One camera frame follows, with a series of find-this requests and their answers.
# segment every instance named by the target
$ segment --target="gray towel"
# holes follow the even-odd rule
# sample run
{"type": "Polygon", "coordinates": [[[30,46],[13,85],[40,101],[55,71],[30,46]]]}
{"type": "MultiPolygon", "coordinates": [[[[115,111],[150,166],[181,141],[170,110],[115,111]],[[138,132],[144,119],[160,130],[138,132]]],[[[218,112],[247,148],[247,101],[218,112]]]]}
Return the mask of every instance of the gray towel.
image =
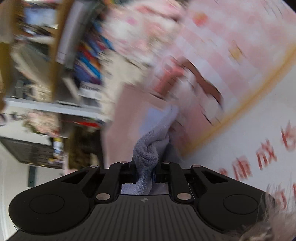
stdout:
{"type": "Polygon", "coordinates": [[[162,158],[169,143],[168,129],[178,114],[177,106],[169,106],[160,122],[140,140],[133,149],[139,180],[136,184],[123,184],[121,194],[148,195],[152,186],[152,170],[162,158]]]}

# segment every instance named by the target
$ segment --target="white shelf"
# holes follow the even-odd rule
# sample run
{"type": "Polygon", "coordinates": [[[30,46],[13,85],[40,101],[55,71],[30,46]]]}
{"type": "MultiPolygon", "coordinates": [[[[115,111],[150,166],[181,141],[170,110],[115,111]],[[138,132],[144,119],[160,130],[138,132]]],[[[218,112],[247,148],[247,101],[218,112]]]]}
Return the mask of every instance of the white shelf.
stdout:
{"type": "Polygon", "coordinates": [[[33,109],[33,110],[49,111],[49,112],[66,114],[66,115],[83,116],[88,118],[94,118],[96,120],[101,120],[103,122],[108,121],[106,116],[104,116],[98,108],[53,104],[53,103],[37,102],[37,101],[15,99],[15,98],[8,98],[8,97],[3,98],[3,100],[6,101],[6,104],[9,106],[21,107],[21,108],[33,109]]]}
{"type": "Polygon", "coordinates": [[[68,88],[62,80],[60,80],[58,83],[54,103],[81,106],[80,102],[72,97],[71,93],[69,92],[68,88]]]}

